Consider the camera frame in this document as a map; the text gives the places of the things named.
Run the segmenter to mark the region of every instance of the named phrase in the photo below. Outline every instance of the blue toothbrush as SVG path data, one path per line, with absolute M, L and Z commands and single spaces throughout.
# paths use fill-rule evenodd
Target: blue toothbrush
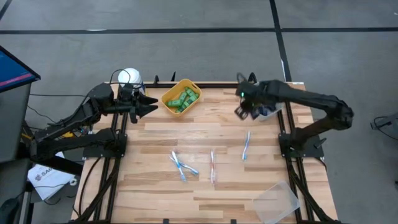
M 185 175 L 184 175 L 184 173 L 182 172 L 181 164 L 180 164 L 180 162 L 178 161 L 177 156 L 175 155 L 175 152 L 174 152 L 174 151 L 172 151 L 172 155 L 173 155 L 175 164 L 177 165 L 177 168 L 178 168 L 178 170 L 180 171 L 181 180 L 184 181 L 184 182 L 186 182 L 187 179 L 185 178 Z
M 198 175 L 198 174 L 199 174 L 199 171 L 195 170 L 194 168 L 192 168 L 192 167 L 190 167 L 190 166 L 188 166 L 188 165 L 186 165 L 186 164 L 184 164 L 184 163 L 182 163 L 182 162 L 180 162 L 180 165 L 181 165 L 182 167 L 184 167 L 184 168 L 189 169 L 193 175 Z
M 248 131 L 248 137 L 246 138 L 246 143 L 244 145 L 243 153 L 242 153 L 242 160 L 246 160 L 248 158 L 248 146 L 249 146 L 249 140 L 250 140 L 250 131 Z

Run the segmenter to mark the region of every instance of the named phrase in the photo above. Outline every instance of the computer monitor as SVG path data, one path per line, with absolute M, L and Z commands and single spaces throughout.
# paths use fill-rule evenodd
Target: computer monitor
M 0 46 L 0 93 L 37 80 L 39 74 Z

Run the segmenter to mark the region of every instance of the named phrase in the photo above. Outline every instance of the toothbrush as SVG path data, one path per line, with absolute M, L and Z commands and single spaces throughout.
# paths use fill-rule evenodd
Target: toothbrush
M 243 153 L 242 153 L 242 160 L 244 160 L 244 161 L 248 158 L 247 150 L 248 150 L 248 146 L 249 146 L 249 140 L 250 140 L 250 131 L 248 131 L 248 137 L 246 138 L 246 143 L 244 145 L 244 149 L 243 149 Z
M 211 178 L 211 183 L 215 184 L 216 183 L 216 177 L 215 177 L 215 163 L 214 163 L 214 151 L 211 150 L 210 152 L 210 157 L 211 157 L 211 174 L 210 174 L 210 178 Z
M 184 164 L 184 163 L 182 163 L 182 162 L 180 162 L 180 165 L 181 165 L 182 167 L 185 167 L 185 168 L 191 170 L 191 173 L 192 173 L 193 175 L 198 175 L 198 174 L 199 174 L 199 171 L 195 170 L 194 168 L 192 168 L 192 167 L 190 167 L 190 166 L 188 166 L 188 165 L 186 165 L 186 164 Z
M 184 175 L 184 173 L 182 172 L 181 164 L 180 164 L 180 162 L 178 161 L 177 156 L 175 155 L 175 152 L 174 152 L 174 151 L 172 151 L 172 155 L 173 155 L 173 158 L 174 158 L 174 160 L 175 160 L 175 164 L 177 165 L 177 168 L 178 168 L 178 170 L 180 171 L 181 180 L 184 181 L 184 182 L 186 182 L 187 179 L 185 178 L 185 175 Z

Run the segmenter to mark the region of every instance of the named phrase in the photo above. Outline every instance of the green item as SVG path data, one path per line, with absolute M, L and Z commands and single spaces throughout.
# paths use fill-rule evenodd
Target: green item
M 183 103 L 183 100 L 170 100 L 167 102 L 168 107 L 179 107 Z
M 195 96 L 195 92 L 189 87 L 185 87 L 185 91 L 188 93 L 189 96 Z
M 183 112 L 185 109 L 187 109 L 189 107 L 189 105 L 191 105 L 195 100 L 197 100 L 197 96 L 195 94 L 193 94 L 193 96 L 187 98 L 187 100 L 185 100 L 182 105 L 175 111 L 176 113 L 181 113 Z
M 184 101 L 184 100 L 185 100 L 185 98 L 187 97 L 187 95 L 188 95 L 188 93 L 187 93 L 187 92 L 185 92 L 185 91 L 183 91 L 183 92 L 181 93 L 181 95 L 180 95 L 179 99 L 180 99 L 180 100 L 182 100 L 182 101 Z

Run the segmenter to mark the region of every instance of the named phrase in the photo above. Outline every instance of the black floor stripe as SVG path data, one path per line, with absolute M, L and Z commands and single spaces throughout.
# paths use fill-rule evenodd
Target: black floor stripe
M 7 0 L 6 3 L 3 5 L 3 7 L 1 8 L 0 11 L 0 20 L 1 18 L 4 16 L 4 14 L 6 13 L 8 7 L 10 6 L 12 0 Z
M 398 27 L 282 28 L 282 32 L 397 32 Z
M 104 30 L 0 30 L 0 34 L 191 34 L 275 32 L 262 27 L 214 27 L 171 29 L 104 29 Z
M 278 11 L 276 9 L 275 0 L 269 0 L 269 4 L 271 5 L 272 18 L 274 19 L 276 39 L 278 41 L 279 54 L 280 54 L 280 59 L 282 60 L 282 66 L 283 66 L 283 69 L 284 69 L 285 81 L 291 82 L 292 81 L 292 76 L 290 75 L 289 63 L 287 62 L 287 55 L 286 55 L 286 50 L 285 50 L 284 38 L 283 38 L 282 33 L 281 33 L 281 28 L 280 28 L 280 24 L 279 24 L 279 17 L 278 17 Z

